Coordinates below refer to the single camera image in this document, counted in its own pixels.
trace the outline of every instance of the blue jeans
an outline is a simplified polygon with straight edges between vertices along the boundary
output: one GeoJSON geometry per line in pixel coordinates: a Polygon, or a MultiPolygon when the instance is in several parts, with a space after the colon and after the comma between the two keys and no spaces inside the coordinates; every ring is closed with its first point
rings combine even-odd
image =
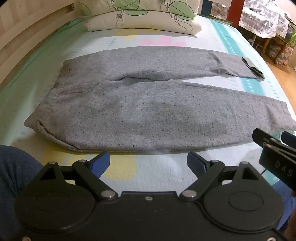
{"type": "MultiPolygon", "coordinates": [[[[9,240],[20,230],[14,212],[15,199],[42,168],[43,165],[28,153],[15,147],[0,146],[0,240],[9,240]]],[[[279,229],[290,217],[296,201],[291,197],[290,188],[281,181],[273,188],[285,203],[279,229]]]]}

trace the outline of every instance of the plaid tablecloth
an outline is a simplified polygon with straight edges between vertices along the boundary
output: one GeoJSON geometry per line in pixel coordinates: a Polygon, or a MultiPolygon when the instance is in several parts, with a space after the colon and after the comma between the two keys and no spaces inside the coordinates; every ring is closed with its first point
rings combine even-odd
{"type": "MultiPolygon", "coordinates": [[[[226,19],[227,13],[227,6],[213,2],[212,16],[226,19]]],[[[259,37],[272,38],[276,34],[285,37],[288,24],[283,10],[276,6],[272,0],[245,0],[239,26],[259,37]]]]}

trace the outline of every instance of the wooden table leg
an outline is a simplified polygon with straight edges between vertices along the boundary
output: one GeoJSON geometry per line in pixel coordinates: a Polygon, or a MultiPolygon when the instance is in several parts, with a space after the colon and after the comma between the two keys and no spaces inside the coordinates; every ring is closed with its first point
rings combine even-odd
{"type": "Polygon", "coordinates": [[[269,38],[269,39],[266,39],[266,40],[265,40],[264,45],[263,45],[263,49],[262,49],[262,51],[261,51],[261,55],[265,52],[266,47],[267,47],[267,45],[269,44],[269,42],[270,42],[271,39],[272,39],[272,38],[269,38]]]}
{"type": "Polygon", "coordinates": [[[276,57],[274,58],[274,63],[276,64],[276,60],[277,58],[284,52],[285,48],[286,48],[287,44],[284,43],[284,45],[281,48],[281,51],[278,52],[278,54],[276,55],[276,57]]]}

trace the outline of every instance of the wooden bed frame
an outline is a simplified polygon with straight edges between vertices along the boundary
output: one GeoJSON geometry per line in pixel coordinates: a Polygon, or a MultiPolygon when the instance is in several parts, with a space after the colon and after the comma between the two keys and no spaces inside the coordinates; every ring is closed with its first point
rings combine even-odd
{"type": "Polygon", "coordinates": [[[46,38],[80,15],[77,0],[4,3],[0,7],[0,86],[10,81],[46,38]]]}

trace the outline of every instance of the red post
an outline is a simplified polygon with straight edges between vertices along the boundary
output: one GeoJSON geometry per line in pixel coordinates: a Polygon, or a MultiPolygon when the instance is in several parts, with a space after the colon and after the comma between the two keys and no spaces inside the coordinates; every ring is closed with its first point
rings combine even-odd
{"type": "Polygon", "coordinates": [[[239,20],[242,15],[242,8],[244,7],[244,0],[232,0],[226,20],[232,22],[232,26],[237,28],[239,20]]]}

